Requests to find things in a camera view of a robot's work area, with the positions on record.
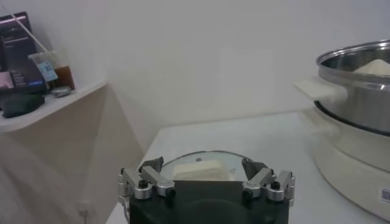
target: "label sticker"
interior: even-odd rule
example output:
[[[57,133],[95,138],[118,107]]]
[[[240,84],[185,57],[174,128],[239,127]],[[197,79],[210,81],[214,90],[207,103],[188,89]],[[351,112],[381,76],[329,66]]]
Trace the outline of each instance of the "label sticker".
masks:
[[[389,187],[383,187],[380,189],[380,198],[381,198],[381,201],[390,204],[390,188]]]
[[[58,79],[57,74],[48,61],[42,62],[37,66],[45,81],[50,82]]]

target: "white table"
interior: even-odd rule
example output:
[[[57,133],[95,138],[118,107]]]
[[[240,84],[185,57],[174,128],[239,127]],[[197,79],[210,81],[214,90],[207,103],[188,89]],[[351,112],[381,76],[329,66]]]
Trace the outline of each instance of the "white table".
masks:
[[[163,156],[170,161],[202,150],[239,153],[276,171],[293,171],[296,200],[290,223],[387,223],[345,199],[323,179],[310,153],[319,137],[310,130],[299,113],[169,127],[158,132],[144,159]],[[125,223],[123,208],[117,204],[107,224]]]

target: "power outlet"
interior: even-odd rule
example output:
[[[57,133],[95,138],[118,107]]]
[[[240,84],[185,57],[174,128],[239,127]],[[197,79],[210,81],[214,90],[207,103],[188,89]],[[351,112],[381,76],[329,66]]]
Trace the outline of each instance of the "power outlet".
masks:
[[[77,211],[84,220],[91,220],[93,215],[93,205],[91,201],[81,200],[77,202]]]

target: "small gray object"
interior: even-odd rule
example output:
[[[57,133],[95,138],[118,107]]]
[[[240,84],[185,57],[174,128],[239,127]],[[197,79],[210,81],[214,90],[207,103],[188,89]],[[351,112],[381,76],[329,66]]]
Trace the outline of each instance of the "small gray object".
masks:
[[[51,91],[51,94],[55,97],[55,98],[61,98],[61,97],[64,97],[64,96],[67,96],[69,94],[72,93],[72,90],[70,87],[68,86],[63,86],[63,87],[58,87],[58,88],[54,88],[52,91]]]

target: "screw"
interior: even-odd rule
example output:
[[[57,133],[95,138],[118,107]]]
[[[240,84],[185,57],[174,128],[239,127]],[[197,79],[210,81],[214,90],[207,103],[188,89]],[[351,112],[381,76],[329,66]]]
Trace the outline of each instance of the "screw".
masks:
[[[145,189],[147,188],[148,182],[146,180],[140,180],[138,182],[138,188],[140,189]]]
[[[249,190],[243,190],[243,199],[245,201],[250,201],[252,199],[252,192]]]
[[[280,183],[277,181],[274,181],[271,183],[271,189],[272,190],[280,190]]]
[[[166,191],[166,198],[168,200],[172,200],[176,196],[176,190],[175,189],[168,189]]]

